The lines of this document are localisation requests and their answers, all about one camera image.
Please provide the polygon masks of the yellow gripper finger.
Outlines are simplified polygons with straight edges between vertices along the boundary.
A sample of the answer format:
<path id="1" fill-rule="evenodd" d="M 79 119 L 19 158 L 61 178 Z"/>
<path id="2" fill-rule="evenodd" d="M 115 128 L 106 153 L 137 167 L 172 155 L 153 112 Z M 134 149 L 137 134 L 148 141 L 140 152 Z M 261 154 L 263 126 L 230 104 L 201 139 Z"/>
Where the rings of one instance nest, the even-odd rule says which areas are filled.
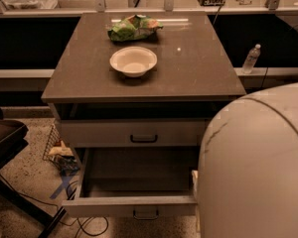
<path id="1" fill-rule="evenodd" d="M 197 194 L 198 194 L 199 173 L 196 170 L 192 170 L 192 181 L 193 181 L 193 195 L 197 196 Z"/>

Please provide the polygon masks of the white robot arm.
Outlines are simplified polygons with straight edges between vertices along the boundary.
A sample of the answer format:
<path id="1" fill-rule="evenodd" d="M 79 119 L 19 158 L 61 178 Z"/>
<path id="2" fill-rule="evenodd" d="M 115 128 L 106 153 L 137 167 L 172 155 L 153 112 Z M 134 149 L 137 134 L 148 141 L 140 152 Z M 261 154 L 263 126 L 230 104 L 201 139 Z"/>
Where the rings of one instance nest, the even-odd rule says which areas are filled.
<path id="1" fill-rule="evenodd" d="M 201 238 L 298 238 L 298 83 L 231 102 L 204 135 Z"/>

